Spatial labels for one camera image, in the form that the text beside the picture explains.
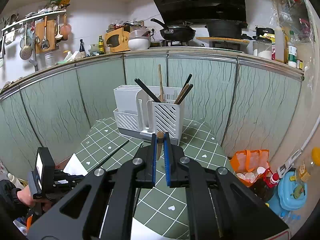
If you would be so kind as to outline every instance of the utensil holder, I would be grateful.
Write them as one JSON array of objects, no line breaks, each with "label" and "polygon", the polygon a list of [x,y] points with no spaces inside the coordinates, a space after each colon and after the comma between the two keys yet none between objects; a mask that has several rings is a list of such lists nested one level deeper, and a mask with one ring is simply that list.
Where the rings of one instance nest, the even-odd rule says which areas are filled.
[{"label": "utensil holder", "polygon": [[[148,88],[158,98],[160,97],[160,87],[148,86]],[[113,112],[121,134],[151,141],[153,133],[163,131],[169,133],[172,144],[179,145],[184,101],[180,105],[173,103],[182,88],[163,89],[165,103],[154,102],[139,86],[122,85],[114,89],[117,109]]]}]

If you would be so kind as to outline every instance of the wooden cutting board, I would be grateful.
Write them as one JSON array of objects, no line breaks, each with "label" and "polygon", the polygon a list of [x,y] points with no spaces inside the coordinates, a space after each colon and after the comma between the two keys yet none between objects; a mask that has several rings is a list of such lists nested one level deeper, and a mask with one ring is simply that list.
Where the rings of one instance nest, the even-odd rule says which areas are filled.
[{"label": "wooden cutting board", "polygon": [[36,25],[36,35],[39,36],[40,43],[36,44],[36,54],[52,50],[55,47],[55,35],[54,35],[54,22],[55,20],[47,21],[47,40],[49,41],[50,47],[48,49],[41,49],[41,41],[44,38],[44,22],[40,22]]}]

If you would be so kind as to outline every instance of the pan handle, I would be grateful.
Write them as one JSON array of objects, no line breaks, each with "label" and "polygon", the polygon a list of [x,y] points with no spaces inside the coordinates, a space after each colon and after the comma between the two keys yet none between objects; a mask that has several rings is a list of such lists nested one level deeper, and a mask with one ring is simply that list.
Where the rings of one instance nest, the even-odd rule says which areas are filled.
[{"label": "pan handle", "polygon": [[157,19],[152,18],[152,19],[150,19],[150,21],[155,22],[155,23],[158,23],[158,24],[160,24],[164,29],[169,30],[169,27],[168,27],[167,25],[165,25],[164,23],[160,22],[160,21],[157,20]]}]

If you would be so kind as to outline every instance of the black pot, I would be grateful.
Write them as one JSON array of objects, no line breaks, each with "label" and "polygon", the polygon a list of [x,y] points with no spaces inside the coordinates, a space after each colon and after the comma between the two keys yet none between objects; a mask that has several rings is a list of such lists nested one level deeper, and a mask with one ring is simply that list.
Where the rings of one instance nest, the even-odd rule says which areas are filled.
[{"label": "black pot", "polygon": [[160,24],[163,29],[160,30],[162,38],[166,41],[191,41],[196,35],[196,31],[185,25],[165,25],[157,19],[152,18],[150,21]]},{"label": "black pot", "polygon": [[247,24],[240,21],[212,20],[207,23],[210,37],[241,39],[242,28]]}]

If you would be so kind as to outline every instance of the person's hand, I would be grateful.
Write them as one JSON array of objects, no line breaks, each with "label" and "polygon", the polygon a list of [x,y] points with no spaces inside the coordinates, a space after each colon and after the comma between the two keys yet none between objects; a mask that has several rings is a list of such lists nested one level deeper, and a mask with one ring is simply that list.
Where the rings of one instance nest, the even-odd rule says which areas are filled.
[{"label": "person's hand", "polygon": [[45,212],[48,211],[52,206],[52,202],[47,198],[33,199],[30,193],[29,185],[27,185],[23,190],[18,191],[17,197],[23,204],[28,207],[34,207],[36,202],[44,203],[42,209]]}]

